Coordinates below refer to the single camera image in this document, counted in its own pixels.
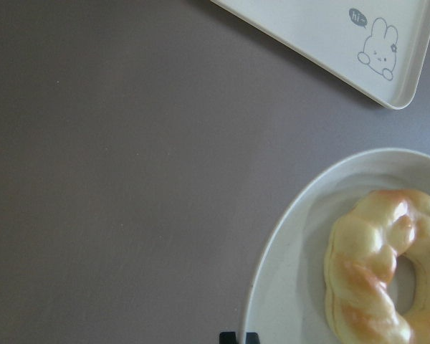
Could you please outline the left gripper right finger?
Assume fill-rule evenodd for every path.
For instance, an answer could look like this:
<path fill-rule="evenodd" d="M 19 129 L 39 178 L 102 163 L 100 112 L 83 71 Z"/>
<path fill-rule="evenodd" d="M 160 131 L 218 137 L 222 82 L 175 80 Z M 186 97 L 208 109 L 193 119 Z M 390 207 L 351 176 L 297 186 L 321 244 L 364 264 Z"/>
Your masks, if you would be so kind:
<path fill-rule="evenodd" d="M 260 344 L 258 333 L 256 332 L 246 333 L 245 344 Z"/>

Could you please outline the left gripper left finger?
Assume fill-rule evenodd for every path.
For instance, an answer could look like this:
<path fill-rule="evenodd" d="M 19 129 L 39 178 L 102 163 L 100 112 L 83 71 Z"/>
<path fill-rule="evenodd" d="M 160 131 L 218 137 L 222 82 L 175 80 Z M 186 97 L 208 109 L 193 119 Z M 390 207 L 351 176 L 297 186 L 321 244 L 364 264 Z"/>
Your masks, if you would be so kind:
<path fill-rule="evenodd" d="M 220 332 L 219 344 L 237 344 L 237 334 L 235 332 Z"/>

